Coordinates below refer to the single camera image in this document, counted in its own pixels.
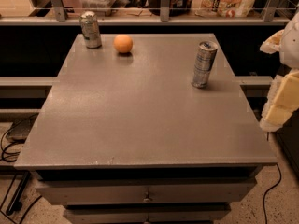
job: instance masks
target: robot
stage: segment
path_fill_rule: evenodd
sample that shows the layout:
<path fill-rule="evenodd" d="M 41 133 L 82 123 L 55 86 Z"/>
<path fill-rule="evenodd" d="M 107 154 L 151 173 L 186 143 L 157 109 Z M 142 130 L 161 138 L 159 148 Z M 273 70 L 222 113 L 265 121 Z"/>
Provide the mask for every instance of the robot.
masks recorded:
<path fill-rule="evenodd" d="M 289 71 L 286 76 L 276 75 L 263 107 L 260 127 L 275 132 L 299 108 L 299 12 L 284 30 L 280 30 L 262 43 L 260 51 L 279 52 L 280 62 Z"/>

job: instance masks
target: orange ball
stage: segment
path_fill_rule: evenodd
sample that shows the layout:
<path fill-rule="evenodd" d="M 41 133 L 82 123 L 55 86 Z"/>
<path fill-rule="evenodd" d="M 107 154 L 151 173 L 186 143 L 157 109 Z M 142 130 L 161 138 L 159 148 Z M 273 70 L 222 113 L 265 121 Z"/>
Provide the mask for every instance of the orange ball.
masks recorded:
<path fill-rule="evenodd" d="M 114 38 L 113 46 L 119 53 L 128 53 L 133 47 L 133 40 L 129 35 L 117 35 Z"/>

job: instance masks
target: silver can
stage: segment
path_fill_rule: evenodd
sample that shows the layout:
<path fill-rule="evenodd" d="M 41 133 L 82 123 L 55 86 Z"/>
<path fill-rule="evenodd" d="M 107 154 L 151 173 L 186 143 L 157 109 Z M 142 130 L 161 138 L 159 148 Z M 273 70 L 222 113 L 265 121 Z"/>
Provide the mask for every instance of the silver can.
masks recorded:
<path fill-rule="evenodd" d="M 81 14 L 79 21 L 86 47 L 89 49 L 101 47 L 102 40 L 96 14 L 92 11 L 86 11 Z"/>
<path fill-rule="evenodd" d="M 192 80 L 194 87 L 205 88 L 207 86 L 217 49 L 218 45 L 212 41 L 203 41 L 199 44 Z"/>

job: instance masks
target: drawer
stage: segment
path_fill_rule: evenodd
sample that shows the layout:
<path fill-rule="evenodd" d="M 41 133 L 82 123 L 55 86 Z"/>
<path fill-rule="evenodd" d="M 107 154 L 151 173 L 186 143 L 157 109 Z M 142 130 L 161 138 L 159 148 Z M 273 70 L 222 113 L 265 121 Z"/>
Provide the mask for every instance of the drawer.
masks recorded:
<path fill-rule="evenodd" d="M 138 180 L 40 182 L 36 190 L 51 204 L 229 203 L 254 187 L 248 180 Z"/>
<path fill-rule="evenodd" d="M 92 209 L 66 209 L 64 217 L 73 224 L 93 223 L 202 223 L 221 219 L 230 211 L 228 205 L 176 204 L 176 205 L 120 205 Z"/>

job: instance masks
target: gray tabletop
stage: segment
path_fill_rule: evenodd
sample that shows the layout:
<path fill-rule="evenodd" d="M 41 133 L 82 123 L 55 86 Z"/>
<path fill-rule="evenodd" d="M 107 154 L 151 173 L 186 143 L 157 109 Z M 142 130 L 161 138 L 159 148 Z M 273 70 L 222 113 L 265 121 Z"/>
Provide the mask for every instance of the gray tabletop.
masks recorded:
<path fill-rule="evenodd" d="M 87 49 L 78 35 L 16 168 L 276 162 L 221 48 L 208 87 L 191 84 L 198 44 L 214 35 L 131 35 L 130 55 L 114 37 Z"/>

